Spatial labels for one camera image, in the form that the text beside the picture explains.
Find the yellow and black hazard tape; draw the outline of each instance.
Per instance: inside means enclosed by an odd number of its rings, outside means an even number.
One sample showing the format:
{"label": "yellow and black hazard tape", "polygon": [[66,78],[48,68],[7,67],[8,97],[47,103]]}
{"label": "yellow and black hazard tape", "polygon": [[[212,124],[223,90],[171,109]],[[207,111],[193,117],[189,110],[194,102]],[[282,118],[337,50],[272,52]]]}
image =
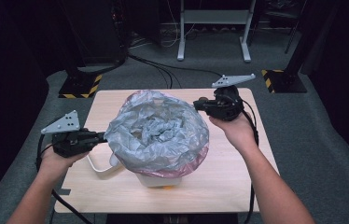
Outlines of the yellow and black hazard tape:
{"label": "yellow and black hazard tape", "polygon": [[91,98],[96,93],[99,86],[99,82],[102,79],[102,76],[103,75],[97,76],[96,79],[93,81],[92,87],[89,90],[87,90],[85,93],[81,93],[81,94],[64,93],[64,94],[59,94],[59,98],[67,98],[67,99]]}
{"label": "yellow and black hazard tape", "polygon": [[270,79],[270,74],[271,73],[282,73],[282,72],[284,72],[284,71],[283,70],[262,70],[262,75],[264,76],[265,85],[267,86],[268,91],[270,93],[275,93],[271,79]]}

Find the stand leg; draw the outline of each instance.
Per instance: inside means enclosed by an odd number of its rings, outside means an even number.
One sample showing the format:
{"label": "stand leg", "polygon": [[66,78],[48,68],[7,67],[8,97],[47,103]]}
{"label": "stand leg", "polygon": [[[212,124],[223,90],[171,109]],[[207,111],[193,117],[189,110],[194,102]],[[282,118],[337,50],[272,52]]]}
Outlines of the stand leg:
{"label": "stand leg", "polygon": [[251,57],[247,46],[247,36],[250,31],[251,20],[253,19],[254,6],[256,5],[256,0],[252,0],[249,8],[249,12],[246,19],[246,25],[244,27],[244,36],[241,36],[239,39],[241,41],[242,53],[244,54],[244,62],[250,63]]}
{"label": "stand leg", "polygon": [[181,0],[181,8],[180,8],[180,43],[178,45],[178,54],[177,60],[184,60],[184,50],[186,47],[186,38],[184,37],[184,0]]}

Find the black handheld controller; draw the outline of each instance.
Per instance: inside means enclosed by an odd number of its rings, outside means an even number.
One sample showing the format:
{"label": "black handheld controller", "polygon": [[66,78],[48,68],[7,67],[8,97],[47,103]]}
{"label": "black handheld controller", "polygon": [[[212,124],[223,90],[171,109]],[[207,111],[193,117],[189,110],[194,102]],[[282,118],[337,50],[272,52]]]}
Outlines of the black handheld controller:
{"label": "black handheld controller", "polygon": [[68,133],[52,135],[53,150],[62,157],[68,158],[91,151],[99,143],[107,142],[105,133],[90,132],[86,128]]}
{"label": "black handheld controller", "polygon": [[243,100],[234,85],[217,88],[214,95],[215,100],[201,97],[198,101],[194,101],[195,109],[205,111],[208,116],[225,121],[236,119],[244,110]]}

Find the crumpled plastic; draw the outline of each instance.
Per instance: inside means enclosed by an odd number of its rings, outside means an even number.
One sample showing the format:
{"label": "crumpled plastic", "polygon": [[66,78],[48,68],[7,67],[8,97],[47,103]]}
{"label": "crumpled plastic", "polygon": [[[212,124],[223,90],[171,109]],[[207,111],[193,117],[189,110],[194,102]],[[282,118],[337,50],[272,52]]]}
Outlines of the crumpled plastic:
{"label": "crumpled plastic", "polygon": [[105,139],[128,170],[177,178],[205,159],[209,129],[187,102],[159,91],[137,91],[110,122]]}

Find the wooden table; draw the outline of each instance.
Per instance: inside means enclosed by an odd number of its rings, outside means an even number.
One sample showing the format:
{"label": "wooden table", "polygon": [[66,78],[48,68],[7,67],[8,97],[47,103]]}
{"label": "wooden table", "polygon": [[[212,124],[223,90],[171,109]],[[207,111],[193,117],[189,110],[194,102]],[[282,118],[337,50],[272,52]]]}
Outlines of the wooden table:
{"label": "wooden table", "polygon": [[[199,97],[214,99],[214,89],[159,90],[192,104]],[[125,99],[135,91],[99,91],[88,115],[85,127],[90,131],[105,132]],[[277,171],[277,166],[262,125],[251,90],[239,89],[256,113],[259,147]],[[224,133],[214,126],[206,114],[200,112],[209,131],[209,152],[200,167],[183,176],[182,182],[172,188],[146,188],[136,175],[121,167],[111,174],[96,173],[84,158],[71,167],[63,182],[70,189],[63,198],[82,213],[238,213],[249,209],[250,177],[244,160],[228,142]],[[111,149],[101,144],[90,153],[98,169],[109,166]],[[59,213],[70,212],[60,203]]]}

